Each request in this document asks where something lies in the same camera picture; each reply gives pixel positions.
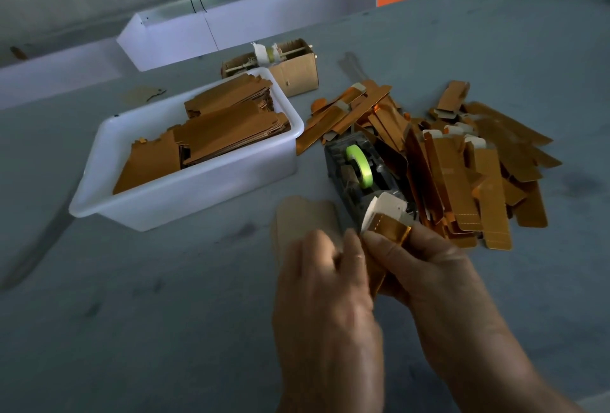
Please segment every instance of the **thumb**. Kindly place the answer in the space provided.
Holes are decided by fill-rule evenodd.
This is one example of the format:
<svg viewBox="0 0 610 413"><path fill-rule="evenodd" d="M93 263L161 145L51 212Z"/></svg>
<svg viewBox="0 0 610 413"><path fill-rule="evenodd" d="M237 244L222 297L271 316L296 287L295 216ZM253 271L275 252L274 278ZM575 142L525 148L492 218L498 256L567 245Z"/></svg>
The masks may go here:
<svg viewBox="0 0 610 413"><path fill-rule="evenodd" d="M383 235L367 231L362 234L362 239L375 260L392 272L405 288L426 265Z"/></svg>

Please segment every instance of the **small cardboard box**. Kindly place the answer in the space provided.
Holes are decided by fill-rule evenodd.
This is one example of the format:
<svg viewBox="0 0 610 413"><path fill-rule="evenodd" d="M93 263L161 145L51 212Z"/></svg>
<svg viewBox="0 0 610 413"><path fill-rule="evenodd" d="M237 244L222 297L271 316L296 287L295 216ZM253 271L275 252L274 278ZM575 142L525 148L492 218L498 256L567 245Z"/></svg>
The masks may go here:
<svg viewBox="0 0 610 413"><path fill-rule="evenodd" d="M310 90L316 90L319 86L318 82L318 69L315 63L316 55L314 51L309 47L307 42L302 39L291 40L288 42L282 42L278 44L278 48L283 53L289 53L291 51L301 49L295 53L289 53L287 59L283 62L276 63L269 66L269 70L276 81L278 81L279 87L284 91L286 97L293 97L300 93L309 92ZM239 57L233 58L224 62L220 74L223 78L229 78L235 74L241 73L244 70L256 68L259 65L256 63L245 67L244 69L237 69L227 72L233 68L237 68L240 65L248 63L252 58L255 58L255 53L247 53Z"/></svg>

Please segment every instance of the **green tape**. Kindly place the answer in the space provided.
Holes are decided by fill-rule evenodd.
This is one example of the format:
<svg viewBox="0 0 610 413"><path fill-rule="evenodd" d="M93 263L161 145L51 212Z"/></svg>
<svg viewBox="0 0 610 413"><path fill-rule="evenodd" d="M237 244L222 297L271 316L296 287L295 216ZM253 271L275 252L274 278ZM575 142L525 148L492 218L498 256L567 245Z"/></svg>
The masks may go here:
<svg viewBox="0 0 610 413"><path fill-rule="evenodd" d="M355 161L358 169L360 169L360 174L362 175L360 187L363 189L372 187L373 172L371 171L367 157L364 156L360 147L358 147L358 145L350 145L345 150L345 155L347 156L347 161Z"/></svg>

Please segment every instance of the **plastic bin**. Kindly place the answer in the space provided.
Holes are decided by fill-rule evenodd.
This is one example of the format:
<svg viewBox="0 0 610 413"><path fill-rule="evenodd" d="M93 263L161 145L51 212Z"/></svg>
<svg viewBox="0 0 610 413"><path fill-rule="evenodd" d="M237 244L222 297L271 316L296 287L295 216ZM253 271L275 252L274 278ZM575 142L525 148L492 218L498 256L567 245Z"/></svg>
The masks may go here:
<svg viewBox="0 0 610 413"><path fill-rule="evenodd" d="M93 141L70 214L101 214L146 231L294 174L295 140L303 132L303 121L268 69L248 73L273 82L274 108L288 117L289 131L112 195L134 140L156 139L172 125L186 122L185 101L233 78L108 118Z"/></svg>

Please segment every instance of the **work table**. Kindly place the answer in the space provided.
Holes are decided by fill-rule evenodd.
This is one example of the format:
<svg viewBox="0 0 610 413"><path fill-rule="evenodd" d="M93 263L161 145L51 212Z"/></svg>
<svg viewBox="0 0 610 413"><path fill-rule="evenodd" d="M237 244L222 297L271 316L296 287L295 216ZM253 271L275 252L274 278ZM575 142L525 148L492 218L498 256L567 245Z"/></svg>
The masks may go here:
<svg viewBox="0 0 610 413"><path fill-rule="evenodd" d="M550 226L511 222L509 253L472 259L515 335L550 382L578 400L610 389L610 0L408 0L301 37L318 55L318 97L370 76L423 116L451 79L469 97L555 139L563 166L541 182ZM298 173L139 233L65 212L98 125L133 108L138 86L178 94L218 79L232 48L0 113L0 270L50 248L0 295L0 404L7 412L272 411L281 379L270 320L276 262L269 224L289 195L330 199L322 146ZM408 311L376 302L388 412L449 411Z"/></svg>

